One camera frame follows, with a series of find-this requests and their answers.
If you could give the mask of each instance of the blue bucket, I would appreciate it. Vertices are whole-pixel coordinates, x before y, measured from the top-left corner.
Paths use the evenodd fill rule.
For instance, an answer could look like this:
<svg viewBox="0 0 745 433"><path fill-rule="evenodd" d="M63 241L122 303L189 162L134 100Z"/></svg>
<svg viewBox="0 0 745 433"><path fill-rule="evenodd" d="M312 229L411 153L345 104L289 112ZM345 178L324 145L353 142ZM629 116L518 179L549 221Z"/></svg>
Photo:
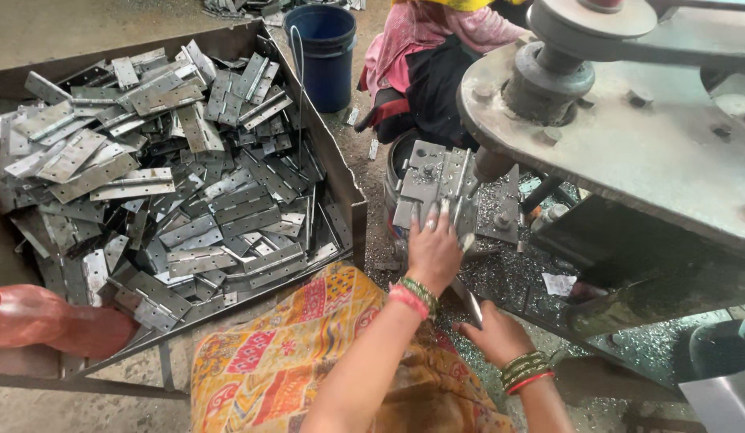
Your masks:
<svg viewBox="0 0 745 433"><path fill-rule="evenodd" d="M303 41L305 92L320 113L334 113L351 102L351 57L356 45L356 19L338 6L305 5L284 16L284 31L295 44L295 64L300 68L300 42L290 28L298 28Z"/></svg>

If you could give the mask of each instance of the woman's left hand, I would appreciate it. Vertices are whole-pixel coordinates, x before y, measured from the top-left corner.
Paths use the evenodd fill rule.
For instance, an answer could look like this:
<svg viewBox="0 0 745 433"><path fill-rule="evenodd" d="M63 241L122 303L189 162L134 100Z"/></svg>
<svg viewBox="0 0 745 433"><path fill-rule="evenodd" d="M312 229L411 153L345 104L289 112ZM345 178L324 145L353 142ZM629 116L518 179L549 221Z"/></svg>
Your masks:
<svg viewBox="0 0 745 433"><path fill-rule="evenodd" d="M412 213L407 278L423 284L439 297L461 267L463 251L458 247L455 227L450 223L450 202L442 200L442 209L434 202L420 227L420 212Z"/></svg>

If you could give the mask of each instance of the wire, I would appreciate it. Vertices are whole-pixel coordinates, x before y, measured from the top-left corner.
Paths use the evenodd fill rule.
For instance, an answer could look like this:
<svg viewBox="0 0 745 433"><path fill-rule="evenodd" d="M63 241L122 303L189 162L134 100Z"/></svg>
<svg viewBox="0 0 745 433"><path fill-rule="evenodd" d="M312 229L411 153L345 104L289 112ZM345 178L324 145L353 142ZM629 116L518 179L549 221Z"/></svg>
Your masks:
<svg viewBox="0 0 745 433"><path fill-rule="evenodd" d="M289 28L289 38L292 42L290 48L292 50L292 61L295 62L295 66L298 65L298 55L295 54L295 34L298 33L298 40L300 41L300 67L298 68L298 80L300 82L300 101L298 104L298 168L299 171L303 170L303 93L305 87L303 86L303 67L305 66L305 57L303 55L303 37L300 36L300 30L295 25Z"/></svg>

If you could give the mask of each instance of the pink clothing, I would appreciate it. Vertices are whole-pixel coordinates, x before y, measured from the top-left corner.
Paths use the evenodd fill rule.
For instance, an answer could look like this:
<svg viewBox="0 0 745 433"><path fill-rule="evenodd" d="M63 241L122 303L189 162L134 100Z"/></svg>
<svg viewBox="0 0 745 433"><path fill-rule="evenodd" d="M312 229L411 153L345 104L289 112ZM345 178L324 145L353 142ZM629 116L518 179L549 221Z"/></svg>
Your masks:
<svg viewBox="0 0 745 433"><path fill-rule="evenodd" d="M451 34L471 49L486 53L514 42L525 32L489 6L460 12L436 2L396 3L391 6L383 33L375 36L365 56L372 104L379 89L393 87L404 93L409 87L406 54L436 48Z"/></svg>

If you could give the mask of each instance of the paper scrap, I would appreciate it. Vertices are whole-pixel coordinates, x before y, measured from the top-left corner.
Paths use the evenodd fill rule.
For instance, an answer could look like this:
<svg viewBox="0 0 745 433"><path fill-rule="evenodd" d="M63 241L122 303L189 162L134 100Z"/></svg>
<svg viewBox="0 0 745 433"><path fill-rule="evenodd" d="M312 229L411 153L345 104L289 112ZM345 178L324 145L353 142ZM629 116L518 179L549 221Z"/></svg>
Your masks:
<svg viewBox="0 0 745 433"><path fill-rule="evenodd" d="M542 275L543 282L546 284L546 292L548 294L570 296L572 285L578 281L578 277L571 277L570 275L551 275L546 272L542 273Z"/></svg>

